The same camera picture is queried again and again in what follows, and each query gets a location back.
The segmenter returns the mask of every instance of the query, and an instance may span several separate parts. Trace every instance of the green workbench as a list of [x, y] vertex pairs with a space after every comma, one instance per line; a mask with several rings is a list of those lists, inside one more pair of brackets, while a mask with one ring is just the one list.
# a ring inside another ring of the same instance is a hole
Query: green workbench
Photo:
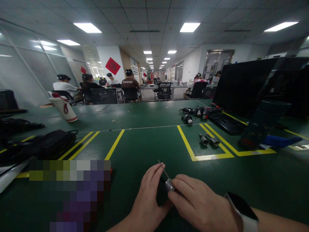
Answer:
[[[72, 123], [66, 123], [55, 108], [33, 109], [16, 118], [44, 123], [46, 128], [15, 139], [56, 129], [79, 130], [79, 144], [64, 160], [111, 160], [110, 200], [104, 203], [96, 231], [107, 230], [130, 212], [144, 173], [158, 159], [171, 177], [186, 174], [204, 181], [217, 194], [231, 191], [252, 207], [309, 224], [309, 150], [245, 151], [237, 145], [239, 136], [228, 135], [209, 120], [193, 117], [193, 125], [184, 125], [179, 109], [210, 104], [210, 100], [190, 100], [74, 106], [79, 120]], [[288, 131], [274, 129], [271, 134], [286, 138], [298, 134], [304, 138], [298, 145], [309, 144], [307, 121], [284, 118], [280, 122]], [[205, 131], [218, 138], [221, 146], [201, 146], [199, 133]], [[40, 188], [26, 176], [16, 178], [0, 195], [0, 231], [48, 231], [62, 200], [69, 199], [68, 192], [55, 191], [57, 186]], [[162, 187], [159, 204], [167, 197]], [[157, 231], [195, 230], [172, 209]]]

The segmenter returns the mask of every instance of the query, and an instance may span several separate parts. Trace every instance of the smartwatch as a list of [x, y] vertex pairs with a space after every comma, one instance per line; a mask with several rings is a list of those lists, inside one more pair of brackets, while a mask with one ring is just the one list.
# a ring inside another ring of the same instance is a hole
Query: smartwatch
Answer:
[[231, 192], [227, 192], [225, 198], [229, 201], [234, 211], [241, 216], [243, 232], [258, 232], [258, 217], [247, 202]]

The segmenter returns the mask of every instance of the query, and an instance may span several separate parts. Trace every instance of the man in brown shirt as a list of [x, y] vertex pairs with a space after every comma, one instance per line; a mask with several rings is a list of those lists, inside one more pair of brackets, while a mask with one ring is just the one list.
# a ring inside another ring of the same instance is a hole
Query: man in brown shirt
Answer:
[[[140, 88], [141, 87], [139, 83], [137, 82], [137, 80], [134, 79], [134, 74], [131, 69], [126, 69], [126, 79], [122, 80], [121, 87], [122, 88]], [[138, 91], [138, 89], [136, 90], [137, 90], [137, 96], [139, 98], [139, 102], [141, 102], [142, 94], [140, 91]]]

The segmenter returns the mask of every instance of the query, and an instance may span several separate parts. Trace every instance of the pixelated blur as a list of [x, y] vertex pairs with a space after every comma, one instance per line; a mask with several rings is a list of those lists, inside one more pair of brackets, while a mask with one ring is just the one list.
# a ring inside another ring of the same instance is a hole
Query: pixelated blur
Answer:
[[110, 201], [110, 170], [109, 160], [30, 162], [30, 187], [52, 203], [50, 232], [85, 232], [98, 222], [104, 201]]

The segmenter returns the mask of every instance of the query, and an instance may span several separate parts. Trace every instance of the red sign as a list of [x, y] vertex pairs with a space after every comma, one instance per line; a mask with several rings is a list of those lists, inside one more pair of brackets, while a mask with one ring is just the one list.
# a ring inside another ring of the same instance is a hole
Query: red sign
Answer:
[[83, 67], [80, 67], [80, 71], [81, 71], [82, 73], [86, 73], [86, 69], [84, 69]]
[[106, 65], [105, 68], [107, 68], [112, 74], [116, 75], [118, 70], [120, 69], [120, 65], [116, 63], [112, 58], [110, 58]]

